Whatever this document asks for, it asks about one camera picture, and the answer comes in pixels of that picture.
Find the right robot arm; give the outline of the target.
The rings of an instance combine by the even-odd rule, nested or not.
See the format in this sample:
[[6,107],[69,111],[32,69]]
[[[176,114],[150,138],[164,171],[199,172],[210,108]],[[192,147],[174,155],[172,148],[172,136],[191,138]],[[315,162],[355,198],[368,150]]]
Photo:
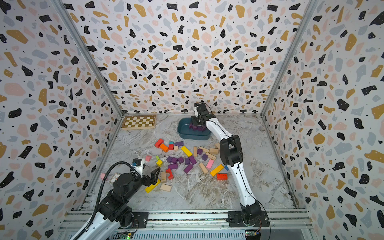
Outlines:
[[252,192],[245,173],[240,137],[228,132],[207,107],[204,102],[194,104],[192,124],[194,127],[207,128],[219,140],[220,158],[233,175],[240,196],[242,221],[248,226],[254,225],[262,215],[262,208]]

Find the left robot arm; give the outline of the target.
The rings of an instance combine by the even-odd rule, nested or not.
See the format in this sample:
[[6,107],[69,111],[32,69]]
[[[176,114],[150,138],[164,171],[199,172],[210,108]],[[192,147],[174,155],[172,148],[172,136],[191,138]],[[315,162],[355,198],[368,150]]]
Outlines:
[[72,237],[73,240],[106,240],[116,231],[138,225],[134,220],[132,208],[128,206],[129,200],[142,187],[157,184],[161,169],[157,168],[150,176],[143,175],[143,166],[131,167],[130,173],[121,174],[114,182],[113,189],[105,198],[101,193],[105,185],[102,181],[94,212],[83,227]]

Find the teal plastic storage bin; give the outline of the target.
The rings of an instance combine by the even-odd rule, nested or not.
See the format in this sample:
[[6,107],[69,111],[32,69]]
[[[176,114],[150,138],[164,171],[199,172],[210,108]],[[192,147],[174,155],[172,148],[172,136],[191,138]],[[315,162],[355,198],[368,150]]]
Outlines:
[[183,118],[179,121],[177,132],[182,139],[205,141],[210,138],[211,131],[208,129],[204,132],[193,131],[189,129],[189,125],[192,125],[191,118]]

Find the yellow block near gripper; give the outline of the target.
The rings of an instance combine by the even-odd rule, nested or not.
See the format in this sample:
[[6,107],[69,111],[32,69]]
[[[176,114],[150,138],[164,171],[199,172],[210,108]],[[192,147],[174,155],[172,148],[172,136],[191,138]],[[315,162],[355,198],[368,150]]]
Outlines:
[[157,182],[154,185],[150,185],[149,187],[145,188],[145,192],[149,194],[154,188],[156,188],[161,183],[161,180],[157,180]]

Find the red arch block front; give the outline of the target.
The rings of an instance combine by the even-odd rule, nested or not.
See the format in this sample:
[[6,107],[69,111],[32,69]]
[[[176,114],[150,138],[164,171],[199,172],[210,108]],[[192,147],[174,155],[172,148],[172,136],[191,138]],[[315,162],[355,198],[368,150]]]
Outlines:
[[172,179],[174,178],[174,175],[173,175],[171,169],[167,169],[167,170],[166,170],[166,173],[169,174],[169,176],[168,176],[168,179],[169,179],[169,180],[172,180]]

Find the natural wood square block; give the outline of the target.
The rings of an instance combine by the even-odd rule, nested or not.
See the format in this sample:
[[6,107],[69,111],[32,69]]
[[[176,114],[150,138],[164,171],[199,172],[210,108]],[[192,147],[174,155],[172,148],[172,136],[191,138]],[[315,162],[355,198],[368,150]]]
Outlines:
[[165,192],[170,192],[172,190],[172,186],[166,185],[166,184],[162,184],[160,190],[161,191],[165,191]]

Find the orange rectangular block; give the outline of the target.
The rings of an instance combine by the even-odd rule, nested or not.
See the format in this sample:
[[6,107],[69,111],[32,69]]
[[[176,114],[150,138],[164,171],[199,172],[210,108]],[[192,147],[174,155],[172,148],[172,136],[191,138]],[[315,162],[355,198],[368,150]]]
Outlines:
[[169,151],[169,147],[166,146],[165,144],[161,144],[161,145],[160,145],[160,149],[161,149],[163,152],[165,152],[165,153],[167,153],[167,152]]

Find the natural wood flat block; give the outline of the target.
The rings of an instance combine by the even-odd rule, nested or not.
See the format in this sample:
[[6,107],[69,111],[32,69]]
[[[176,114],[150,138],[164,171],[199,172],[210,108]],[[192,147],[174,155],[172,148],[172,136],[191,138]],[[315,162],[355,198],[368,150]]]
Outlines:
[[217,148],[210,148],[209,149],[209,154],[211,154],[211,155],[218,155],[219,154],[219,149],[217,149]]

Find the purple upright rectangular block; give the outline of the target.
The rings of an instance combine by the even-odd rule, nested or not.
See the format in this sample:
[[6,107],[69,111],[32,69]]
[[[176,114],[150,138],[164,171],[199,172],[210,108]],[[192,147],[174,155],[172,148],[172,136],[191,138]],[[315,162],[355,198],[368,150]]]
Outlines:
[[191,165],[195,165],[197,163],[197,161],[196,161],[194,156],[190,156],[189,157],[189,162],[190,162]]

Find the pink rectangular block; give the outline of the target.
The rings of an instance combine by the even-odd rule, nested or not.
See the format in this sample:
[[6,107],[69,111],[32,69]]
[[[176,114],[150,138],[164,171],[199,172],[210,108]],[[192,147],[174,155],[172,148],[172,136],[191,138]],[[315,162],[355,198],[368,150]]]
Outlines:
[[210,169],[212,168],[214,162],[215,162],[214,160],[209,159],[209,161],[208,161],[208,163],[207,163],[207,165],[206,165],[206,168],[207,168],[208,170],[210,170]]

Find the natural wood long plank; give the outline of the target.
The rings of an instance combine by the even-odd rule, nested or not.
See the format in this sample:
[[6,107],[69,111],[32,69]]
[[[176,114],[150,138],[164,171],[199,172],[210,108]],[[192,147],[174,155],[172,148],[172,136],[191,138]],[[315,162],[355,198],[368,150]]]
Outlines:
[[203,173],[205,175],[208,173],[208,170],[207,170],[206,166],[203,163],[199,163],[199,167],[201,168],[201,170],[203,171]]

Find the wooden chessboard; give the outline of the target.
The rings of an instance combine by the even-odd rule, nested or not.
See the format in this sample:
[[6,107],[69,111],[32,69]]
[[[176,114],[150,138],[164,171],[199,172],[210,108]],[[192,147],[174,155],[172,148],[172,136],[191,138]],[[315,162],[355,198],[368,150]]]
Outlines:
[[145,130],[156,127],[156,115],[125,116],[122,130]]

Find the yellow orange long block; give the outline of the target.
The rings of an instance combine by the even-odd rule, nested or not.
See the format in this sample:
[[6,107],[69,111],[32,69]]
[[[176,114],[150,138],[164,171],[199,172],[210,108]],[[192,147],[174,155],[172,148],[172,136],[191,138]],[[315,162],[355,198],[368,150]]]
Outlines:
[[214,168],[213,170],[211,170],[210,174],[212,177],[216,176],[221,170],[224,169],[224,166],[223,165],[218,165],[216,168]]

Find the red wedge block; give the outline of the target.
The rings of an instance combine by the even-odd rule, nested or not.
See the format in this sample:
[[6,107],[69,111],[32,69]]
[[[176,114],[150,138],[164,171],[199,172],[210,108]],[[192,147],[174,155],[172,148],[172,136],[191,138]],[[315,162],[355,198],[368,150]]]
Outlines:
[[227,174],[217,174],[216,175],[218,181],[227,181],[228,175]]

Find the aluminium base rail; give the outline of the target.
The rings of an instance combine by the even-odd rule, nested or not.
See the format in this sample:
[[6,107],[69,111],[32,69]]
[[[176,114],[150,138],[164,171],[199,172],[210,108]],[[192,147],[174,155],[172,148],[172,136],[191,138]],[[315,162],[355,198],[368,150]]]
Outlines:
[[134,211],[127,226],[97,215],[86,230],[91,211],[71,211],[59,228],[60,240],[315,240],[303,209],[263,211],[253,226],[237,210]]

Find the aluminium corner post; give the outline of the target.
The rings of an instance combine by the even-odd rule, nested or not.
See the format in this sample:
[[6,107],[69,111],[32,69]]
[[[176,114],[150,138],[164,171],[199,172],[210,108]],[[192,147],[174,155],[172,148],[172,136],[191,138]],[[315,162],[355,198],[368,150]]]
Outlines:
[[317,4],[319,3],[318,0],[310,0],[309,3],[308,3],[308,6],[306,7],[306,10],[304,12],[304,15],[303,15],[303,19],[301,20],[299,26],[298,26],[298,30],[293,38],[293,41],[288,49],[288,52],[284,58],[284,61],[282,63],[282,66],[278,72],[278,75],[277,75],[277,78],[274,82],[274,84],[272,85],[271,87],[271,91],[270,91],[270,94],[266,100],[266,103],[264,105],[264,108],[262,110],[262,112],[260,113],[260,116],[262,118],[264,118],[266,115],[267,115],[267,112],[268,112],[268,108],[271,106],[272,102],[273,102],[273,99],[274,99],[274,95],[276,94],[276,92],[278,91],[278,87],[279,85],[281,84],[282,80],[283,80],[283,77],[284,75],[286,74],[286,71],[288,69],[288,66],[290,65],[290,62],[292,60],[292,58],[294,57],[295,55],[295,52],[297,50],[297,47],[302,39],[302,36],[306,30],[306,27],[310,21],[310,17],[312,16],[312,14],[314,13],[316,7],[317,7]]

